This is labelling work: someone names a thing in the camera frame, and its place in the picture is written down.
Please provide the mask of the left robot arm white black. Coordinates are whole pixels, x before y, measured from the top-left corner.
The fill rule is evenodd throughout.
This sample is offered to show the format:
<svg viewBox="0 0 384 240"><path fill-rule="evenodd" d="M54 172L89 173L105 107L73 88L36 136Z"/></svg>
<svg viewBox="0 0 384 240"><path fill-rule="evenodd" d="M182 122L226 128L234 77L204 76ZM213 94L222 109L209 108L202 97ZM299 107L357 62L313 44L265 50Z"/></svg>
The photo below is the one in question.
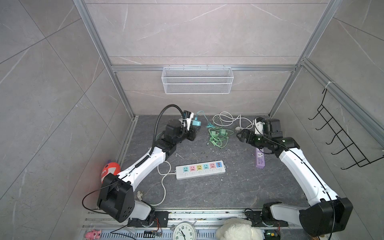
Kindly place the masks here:
<svg viewBox="0 0 384 240"><path fill-rule="evenodd" d="M170 108L181 114L179 120L171 120L158 135L161 117ZM105 176L97 200L96 213L108 215L119 223L127 219L137 220L150 226L155 220L156 209L153 205L135 199L134 193L139 184L160 164L164 163L184 140L193 141L200 126L193 124L194 113L183 111L175 104L164 107L157 117L152 144L149 150L127 169L114 175Z"/></svg>

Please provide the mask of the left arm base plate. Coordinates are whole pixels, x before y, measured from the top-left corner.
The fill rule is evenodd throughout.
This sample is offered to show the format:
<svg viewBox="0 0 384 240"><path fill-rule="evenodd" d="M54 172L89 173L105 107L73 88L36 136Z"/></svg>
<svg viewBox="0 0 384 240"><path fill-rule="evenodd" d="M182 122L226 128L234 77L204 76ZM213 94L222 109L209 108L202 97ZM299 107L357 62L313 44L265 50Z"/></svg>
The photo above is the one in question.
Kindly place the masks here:
<svg viewBox="0 0 384 240"><path fill-rule="evenodd" d="M157 228L160 225L161 228L168 226L170 212L167 211L155 211L150 214L145 220L132 219L129 220L129 227L152 227Z"/></svg>

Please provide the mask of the purple small power strip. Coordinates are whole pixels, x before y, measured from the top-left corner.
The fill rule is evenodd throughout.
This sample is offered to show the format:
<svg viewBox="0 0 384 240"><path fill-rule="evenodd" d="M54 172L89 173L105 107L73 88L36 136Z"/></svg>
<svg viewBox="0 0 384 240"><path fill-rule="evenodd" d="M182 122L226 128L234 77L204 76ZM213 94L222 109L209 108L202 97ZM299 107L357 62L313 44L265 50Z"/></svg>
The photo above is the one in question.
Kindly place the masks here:
<svg viewBox="0 0 384 240"><path fill-rule="evenodd" d="M255 149L255 164L259 169L263 169L265 167L265 154L260 149Z"/></svg>

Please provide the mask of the white multicolour power strip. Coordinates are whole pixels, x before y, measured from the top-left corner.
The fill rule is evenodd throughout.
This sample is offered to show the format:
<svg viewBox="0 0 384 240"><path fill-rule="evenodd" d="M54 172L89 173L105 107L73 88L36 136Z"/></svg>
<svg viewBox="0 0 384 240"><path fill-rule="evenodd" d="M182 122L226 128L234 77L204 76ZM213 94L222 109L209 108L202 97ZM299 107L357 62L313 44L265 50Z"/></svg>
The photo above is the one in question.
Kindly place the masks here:
<svg viewBox="0 0 384 240"><path fill-rule="evenodd" d="M213 175L220 175L226 172L223 161L213 161L205 163L197 163L191 165L183 165L176 167L176 179L186 180Z"/></svg>

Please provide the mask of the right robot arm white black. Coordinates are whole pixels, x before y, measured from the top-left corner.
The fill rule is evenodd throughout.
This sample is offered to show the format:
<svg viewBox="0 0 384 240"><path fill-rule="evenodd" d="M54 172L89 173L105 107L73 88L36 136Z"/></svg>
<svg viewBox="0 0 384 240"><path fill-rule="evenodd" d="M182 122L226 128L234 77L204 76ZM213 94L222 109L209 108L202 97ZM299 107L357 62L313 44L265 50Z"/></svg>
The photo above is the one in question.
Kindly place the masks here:
<svg viewBox="0 0 384 240"><path fill-rule="evenodd" d="M243 129L237 138L259 150L267 148L290 170L302 188L309 207L300 209L280 202L264 204L261 219L267 225L287 222L301 226L311 237L332 236L345 230L353 211L348 198L341 198L315 171L298 143L284 137L277 119L254 119L253 130Z"/></svg>

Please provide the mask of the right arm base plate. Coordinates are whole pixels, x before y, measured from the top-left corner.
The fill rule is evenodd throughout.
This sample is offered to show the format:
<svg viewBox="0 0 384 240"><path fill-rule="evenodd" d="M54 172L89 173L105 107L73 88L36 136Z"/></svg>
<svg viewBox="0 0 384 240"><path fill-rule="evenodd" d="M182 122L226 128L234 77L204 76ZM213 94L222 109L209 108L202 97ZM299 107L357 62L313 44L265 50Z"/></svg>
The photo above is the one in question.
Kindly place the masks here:
<svg viewBox="0 0 384 240"><path fill-rule="evenodd" d="M285 221L280 221L269 217L263 210L245 209L246 219L252 222L252 227L288 227Z"/></svg>

